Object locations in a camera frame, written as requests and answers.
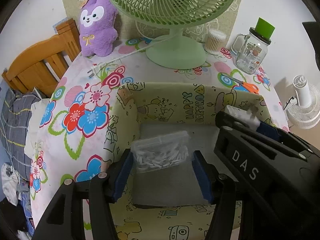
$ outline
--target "white fan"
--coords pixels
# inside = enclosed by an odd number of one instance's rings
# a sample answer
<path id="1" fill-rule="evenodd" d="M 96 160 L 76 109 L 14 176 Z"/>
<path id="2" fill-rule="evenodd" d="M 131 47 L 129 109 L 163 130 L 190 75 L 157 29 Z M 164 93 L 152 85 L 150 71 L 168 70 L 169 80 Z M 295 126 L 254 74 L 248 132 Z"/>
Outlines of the white fan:
<path id="1" fill-rule="evenodd" d="M 297 102 L 287 108 L 289 121 L 302 129 L 310 129 L 320 121 L 320 92 L 308 84 L 303 75 L 293 78 Z"/>

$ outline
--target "fan base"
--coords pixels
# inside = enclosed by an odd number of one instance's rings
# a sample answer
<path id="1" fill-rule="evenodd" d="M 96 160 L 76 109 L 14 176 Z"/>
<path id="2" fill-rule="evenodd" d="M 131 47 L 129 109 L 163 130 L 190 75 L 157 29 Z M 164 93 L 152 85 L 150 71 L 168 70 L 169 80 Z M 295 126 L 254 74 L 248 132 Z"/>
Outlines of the fan base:
<path id="1" fill-rule="evenodd" d="M 164 40 L 168 37 L 169 35 L 163 35 L 156 39 Z M 146 54 L 158 65 L 173 69 L 196 68 L 204 64 L 207 58 L 201 43 L 179 34 L 148 48 Z"/>

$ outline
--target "plastic bag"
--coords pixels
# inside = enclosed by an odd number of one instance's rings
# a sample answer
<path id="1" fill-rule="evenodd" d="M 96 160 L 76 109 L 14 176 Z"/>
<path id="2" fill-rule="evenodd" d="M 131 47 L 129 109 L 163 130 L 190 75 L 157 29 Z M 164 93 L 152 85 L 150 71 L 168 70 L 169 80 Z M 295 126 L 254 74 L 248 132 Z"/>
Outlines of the plastic bag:
<path id="1" fill-rule="evenodd" d="M 136 140 L 131 151 L 138 173 L 179 165 L 189 156 L 187 131 Z"/>

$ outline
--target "purple plush toy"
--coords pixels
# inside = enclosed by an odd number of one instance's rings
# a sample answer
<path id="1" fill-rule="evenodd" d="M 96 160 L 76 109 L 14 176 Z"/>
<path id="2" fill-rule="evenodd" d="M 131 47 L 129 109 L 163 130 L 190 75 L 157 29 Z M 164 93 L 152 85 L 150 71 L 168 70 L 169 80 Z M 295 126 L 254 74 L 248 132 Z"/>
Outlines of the purple plush toy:
<path id="1" fill-rule="evenodd" d="M 118 37 L 113 27 L 117 9 L 109 0 L 88 0 L 80 15 L 80 44 L 85 57 L 105 57 Z"/>

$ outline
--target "chair backrest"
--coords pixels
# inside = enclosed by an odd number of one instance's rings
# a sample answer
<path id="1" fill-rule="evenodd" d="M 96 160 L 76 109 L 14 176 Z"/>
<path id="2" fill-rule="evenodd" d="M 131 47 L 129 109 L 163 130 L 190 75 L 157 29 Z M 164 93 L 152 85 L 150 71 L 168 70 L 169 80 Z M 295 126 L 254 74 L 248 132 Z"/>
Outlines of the chair backrest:
<path id="1" fill-rule="evenodd" d="M 61 52 L 66 51 L 71 61 L 80 53 L 79 32 L 75 21 L 70 19 L 57 27 L 58 34 L 38 42 L 24 50 L 12 62 L 2 77 L 8 85 L 22 93 L 38 88 L 47 96 L 54 92 L 58 81 L 47 68 L 46 60 L 59 78 L 68 68 Z"/>

